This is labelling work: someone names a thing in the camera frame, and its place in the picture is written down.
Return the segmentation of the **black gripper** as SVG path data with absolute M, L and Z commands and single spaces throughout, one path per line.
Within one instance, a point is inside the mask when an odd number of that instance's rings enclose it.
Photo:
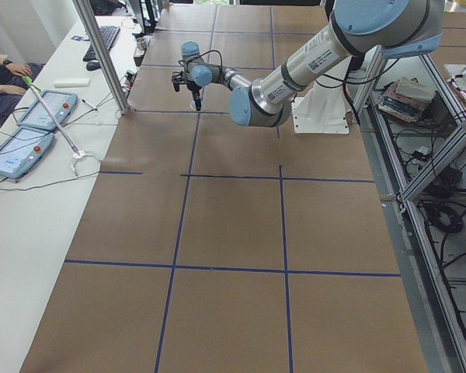
M 200 98 L 201 86 L 195 85 L 195 84 L 189 84 L 188 89 L 192 93 L 193 108 L 195 109 L 195 111 L 200 112 L 201 111 L 201 98 Z

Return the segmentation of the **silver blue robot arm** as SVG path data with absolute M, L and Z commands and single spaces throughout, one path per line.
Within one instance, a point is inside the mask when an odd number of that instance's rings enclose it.
M 249 81 L 240 71 L 203 60 L 199 46 L 181 46 L 181 72 L 175 89 L 185 85 L 201 109 L 200 90 L 211 83 L 231 90 L 230 116 L 245 127 L 278 127 L 290 112 L 290 100 L 316 78 L 349 56 L 360 57 L 379 46 L 385 58 L 428 54 L 440 46 L 442 1 L 337 1 L 328 25 L 265 78 Z

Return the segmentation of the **seated person's forearm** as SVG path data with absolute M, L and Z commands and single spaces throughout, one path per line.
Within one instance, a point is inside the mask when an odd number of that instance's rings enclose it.
M 17 85 L 0 85 L 0 95 L 14 95 L 14 96 L 23 96 L 26 93 L 26 90 Z

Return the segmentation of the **seated person's hand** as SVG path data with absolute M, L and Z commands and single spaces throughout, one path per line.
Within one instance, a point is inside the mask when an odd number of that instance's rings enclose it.
M 11 63 L 11 64 L 7 64 L 6 68 L 15 76 L 19 76 L 19 77 L 28 76 L 30 78 L 33 77 L 33 72 L 31 70 L 31 67 L 27 64 Z

